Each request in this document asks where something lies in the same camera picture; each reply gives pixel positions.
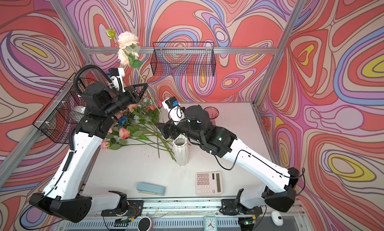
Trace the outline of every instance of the clock face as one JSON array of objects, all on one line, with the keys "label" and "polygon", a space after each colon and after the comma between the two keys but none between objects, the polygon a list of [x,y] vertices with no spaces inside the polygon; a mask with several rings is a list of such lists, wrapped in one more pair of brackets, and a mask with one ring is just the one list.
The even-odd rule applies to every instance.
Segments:
[{"label": "clock face", "polygon": [[206,217],[204,227],[206,231],[217,231],[216,218]]}]

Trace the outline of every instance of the white vase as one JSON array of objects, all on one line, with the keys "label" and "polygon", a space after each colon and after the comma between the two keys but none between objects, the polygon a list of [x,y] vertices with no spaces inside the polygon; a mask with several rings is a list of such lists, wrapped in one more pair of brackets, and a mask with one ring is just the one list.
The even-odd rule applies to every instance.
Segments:
[{"label": "white vase", "polygon": [[173,140],[173,153],[176,163],[180,166],[185,166],[189,161],[187,138],[184,135],[179,135]]}]

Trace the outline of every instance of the white computer mouse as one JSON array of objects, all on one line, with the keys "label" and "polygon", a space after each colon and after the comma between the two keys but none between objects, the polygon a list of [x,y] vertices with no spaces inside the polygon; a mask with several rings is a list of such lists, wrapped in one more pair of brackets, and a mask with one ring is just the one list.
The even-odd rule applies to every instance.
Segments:
[{"label": "white computer mouse", "polygon": [[279,211],[276,211],[276,210],[272,211],[271,212],[271,218],[272,218],[273,223],[276,224],[276,226],[283,225],[283,217],[281,216]]}]

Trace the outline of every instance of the red glass cup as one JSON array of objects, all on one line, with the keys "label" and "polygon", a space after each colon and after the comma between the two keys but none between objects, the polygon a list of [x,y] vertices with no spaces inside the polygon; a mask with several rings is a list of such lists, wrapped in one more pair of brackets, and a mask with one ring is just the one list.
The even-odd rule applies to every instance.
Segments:
[{"label": "red glass cup", "polygon": [[215,126],[215,119],[218,117],[218,110],[214,107],[206,107],[204,110],[208,112],[209,119],[211,120],[212,125]]}]

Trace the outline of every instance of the calculator screen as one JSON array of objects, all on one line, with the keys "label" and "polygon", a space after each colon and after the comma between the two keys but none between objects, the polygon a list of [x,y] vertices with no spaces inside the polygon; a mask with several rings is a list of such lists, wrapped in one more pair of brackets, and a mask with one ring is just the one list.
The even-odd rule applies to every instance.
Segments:
[{"label": "calculator screen", "polygon": [[221,192],[221,189],[220,189],[220,174],[216,174],[216,181],[217,181],[217,192]]}]

